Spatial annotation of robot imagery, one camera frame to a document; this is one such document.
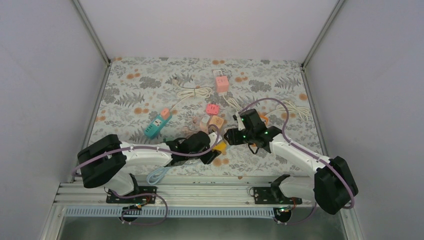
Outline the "white small charger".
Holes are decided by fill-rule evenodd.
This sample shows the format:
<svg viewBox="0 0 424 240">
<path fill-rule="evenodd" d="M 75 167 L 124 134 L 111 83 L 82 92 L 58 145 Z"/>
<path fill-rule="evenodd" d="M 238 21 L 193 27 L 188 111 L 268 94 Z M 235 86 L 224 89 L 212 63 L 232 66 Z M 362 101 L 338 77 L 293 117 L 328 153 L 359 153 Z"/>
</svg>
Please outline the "white small charger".
<svg viewBox="0 0 424 240">
<path fill-rule="evenodd" d="M 210 115 L 208 115 L 208 114 L 205 114 L 202 118 L 201 118 L 201 121 L 200 121 L 200 123 L 202 124 L 202 125 L 207 125 L 208 124 L 208 122 L 209 122 L 209 120 L 210 120 Z"/>
</svg>

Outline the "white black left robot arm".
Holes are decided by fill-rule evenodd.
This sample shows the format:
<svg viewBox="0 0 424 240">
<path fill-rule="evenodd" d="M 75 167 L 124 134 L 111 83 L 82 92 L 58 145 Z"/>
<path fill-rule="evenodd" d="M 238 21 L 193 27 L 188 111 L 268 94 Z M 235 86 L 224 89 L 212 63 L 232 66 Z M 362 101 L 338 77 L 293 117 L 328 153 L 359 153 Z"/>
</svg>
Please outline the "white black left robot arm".
<svg viewBox="0 0 424 240">
<path fill-rule="evenodd" d="M 105 187 L 131 203 L 139 197 L 140 190 L 134 173 L 125 172 L 126 167 L 170 168 L 192 160 L 208 165 L 221 154 L 215 146 L 222 140 L 216 132 L 199 131 L 158 144 L 134 144 L 109 134 L 77 154 L 78 166 L 73 173 L 82 178 L 86 189 Z"/>
</svg>

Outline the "yellow cube socket adapter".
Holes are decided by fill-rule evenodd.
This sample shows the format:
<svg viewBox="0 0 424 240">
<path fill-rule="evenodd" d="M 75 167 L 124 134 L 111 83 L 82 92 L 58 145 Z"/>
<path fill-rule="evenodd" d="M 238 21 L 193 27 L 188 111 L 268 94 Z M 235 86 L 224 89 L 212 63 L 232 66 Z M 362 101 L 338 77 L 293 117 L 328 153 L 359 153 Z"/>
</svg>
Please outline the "yellow cube socket adapter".
<svg viewBox="0 0 424 240">
<path fill-rule="evenodd" d="M 226 155 L 227 144 L 225 141 L 220 141 L 212 149 L 214 151 L 220 152 L 222 155 Z"/>
</svg>

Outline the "pink plug adapter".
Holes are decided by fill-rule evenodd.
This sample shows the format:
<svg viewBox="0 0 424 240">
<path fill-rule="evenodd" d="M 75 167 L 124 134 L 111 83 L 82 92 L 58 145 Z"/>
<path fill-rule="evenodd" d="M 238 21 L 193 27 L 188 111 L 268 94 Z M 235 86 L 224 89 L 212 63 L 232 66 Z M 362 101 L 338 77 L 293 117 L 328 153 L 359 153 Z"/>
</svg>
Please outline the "pink plug adapter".
<svg viewBox="0 0 424 240">
<path fill-rule="evenodd" d="M 220 112 L 220 106 L 208 103 L 205 108 L 205 113 L 211 116 L 216 116 Z"/>
</svg>

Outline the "pink cube socket adapter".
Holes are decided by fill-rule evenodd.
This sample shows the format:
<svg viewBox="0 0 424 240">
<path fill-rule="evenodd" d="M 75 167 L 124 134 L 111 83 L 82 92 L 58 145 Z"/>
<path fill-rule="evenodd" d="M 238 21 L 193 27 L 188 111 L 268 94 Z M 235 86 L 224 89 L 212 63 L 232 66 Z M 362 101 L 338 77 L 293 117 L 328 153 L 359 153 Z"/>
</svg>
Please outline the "pink cube socket adapter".
<svg viewBox="0 0 424 240">
<path fill-rule="evenodd" d="M 215 90 L 217 93 L 226 93 L 229 90 L 229 80 L 228 77 L 223 76 L 217 76 L 215 78 Z"/>
</svg>

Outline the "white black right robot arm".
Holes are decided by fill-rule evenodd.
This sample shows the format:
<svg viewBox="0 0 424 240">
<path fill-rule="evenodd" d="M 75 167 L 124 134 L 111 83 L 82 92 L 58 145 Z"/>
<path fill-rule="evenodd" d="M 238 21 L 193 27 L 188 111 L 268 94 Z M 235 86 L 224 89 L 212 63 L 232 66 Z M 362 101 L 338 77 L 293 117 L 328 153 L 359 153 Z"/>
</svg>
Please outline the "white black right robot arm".
<svg viewBox="0 0 424 240">
<path fill-rule="evenodd" d="M 282 129 L 266 126 L 255 109 L 234 119 L 238 126 L 223 135 L 231 145 L 255 146 L 281 157 L 306 173 L 306 177 L 283 175 L 274 182 L 271 198 L 278 204 L 289 198 L 313 201 L 328 214 L 336 214 L 355 204 L 359 190 L 346 160 L 313 152 L 285 135 Z"/>
</svg>

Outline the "beige cube socket adapter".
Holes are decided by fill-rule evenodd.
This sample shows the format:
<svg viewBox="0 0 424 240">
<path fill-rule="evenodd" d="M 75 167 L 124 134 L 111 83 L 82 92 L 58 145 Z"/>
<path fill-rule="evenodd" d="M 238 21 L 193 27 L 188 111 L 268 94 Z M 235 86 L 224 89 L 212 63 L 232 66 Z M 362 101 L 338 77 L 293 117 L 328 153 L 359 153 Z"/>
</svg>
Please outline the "beige cube socket adapter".
<svg viewBox="0 0 424 240">
<path fill-rule="evenodd" d="M 219 130 L 222 129 L 223 125 L 225 124 L 225 119 L 222 117 L 219 117 L 217 115 L 212 115 L 208 121 L 208 126 L 210 125 L 214 125 L 216 126 Z"/>
</svg>

